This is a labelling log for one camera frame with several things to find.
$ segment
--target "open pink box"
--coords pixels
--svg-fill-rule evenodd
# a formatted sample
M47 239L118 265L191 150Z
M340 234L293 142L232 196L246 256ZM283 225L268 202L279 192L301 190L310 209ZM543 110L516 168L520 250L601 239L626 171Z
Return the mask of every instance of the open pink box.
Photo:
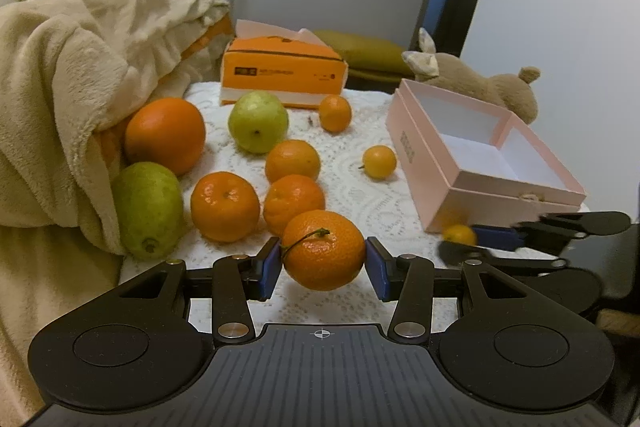
M386 127L428 232L576 212L586 197L549 147L505 108L403 80Z

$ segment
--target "brown plush toy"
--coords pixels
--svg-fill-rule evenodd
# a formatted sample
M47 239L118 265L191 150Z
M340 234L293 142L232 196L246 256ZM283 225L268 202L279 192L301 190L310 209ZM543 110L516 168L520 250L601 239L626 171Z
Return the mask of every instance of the brown plush toy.
M540 76L538 68L522 68L519 74L496 74L486 78L462 60L446 53L436 53L433 40L420 30L420 52L404 52L402 58L415 73L415 79L512 110L522 121L531 124L538 116L538 103L529 86Z

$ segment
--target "green pear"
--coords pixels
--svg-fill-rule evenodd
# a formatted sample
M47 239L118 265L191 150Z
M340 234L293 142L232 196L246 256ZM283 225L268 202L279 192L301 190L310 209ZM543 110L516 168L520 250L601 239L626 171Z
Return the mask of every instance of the green pear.
M228 127L238 147L253 154L265 154L287 134L289 115L274 94L252 91L236 102Z
M117 175L111 190L123 247L142 260L169 255L184 231L175 174L157 163L134 163Z

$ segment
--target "table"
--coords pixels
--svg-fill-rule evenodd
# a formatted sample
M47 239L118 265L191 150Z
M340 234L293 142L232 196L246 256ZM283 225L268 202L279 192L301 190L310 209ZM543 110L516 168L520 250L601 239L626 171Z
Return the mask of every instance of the table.
M241 152L230 137L226 120L232 106L220 107L219 93L220 84L203 82L193 84L185 95L185 99L201 111L207 127L207 142L200 162L180 180L189 222L191 191L196 182L209 172L231 171L242 176L255 187L260 201L264 200L269 186L264 176L264 157ZM289 109L289 138L308 141L321 157L318 183L326 195L327 210L351 219L364 237L377 237L394 256L415 253L431 259L436 267L444 267L436 255L439 237L422 230L400 166L390 179L383 182L371 180L358 169L367 148L377 144L392 146L385 126L391 95L346 89L343 96L351 103L353 120L346 131L335 136L320 127L315 111ZM210 267L225 255L254 255L269 237L262 218L252 235L231 245L205 240L198 230L191 227L172 257L184 259L189 269ZM539 259L549 257L526 249L501 254ZM127 257L122 266L121 282L154 264L157 262L140 262ZM386 331L395 307L395 303L378 301L364 268L353 282L330 292L306 290L282 270L269 301L249 302L257 332L265 323L379 323ZM210 300L194 299L190 322L199 331L210 332L210 317ZM456 318L455 299L435 299L433 331L445 330Z

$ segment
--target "green stem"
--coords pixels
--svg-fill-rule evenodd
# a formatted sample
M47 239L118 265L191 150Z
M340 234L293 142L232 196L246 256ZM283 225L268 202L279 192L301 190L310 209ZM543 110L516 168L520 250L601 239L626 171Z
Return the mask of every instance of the green stem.
M313 232L309 232L306 235L303 235L293 245L290 245L289 247L283 247L282 248L282 260L284 261L284 258L286 256L286 254L289 253L289 250L291 250L293 247L295 247L295 245L298 245L298 244L302 243L305 239L311 237L312 235L318 234L318 237L324 237L325 235L328 235L330 233L331 233L331 230L328 230L328 229L317 229L317 230L314 230Z

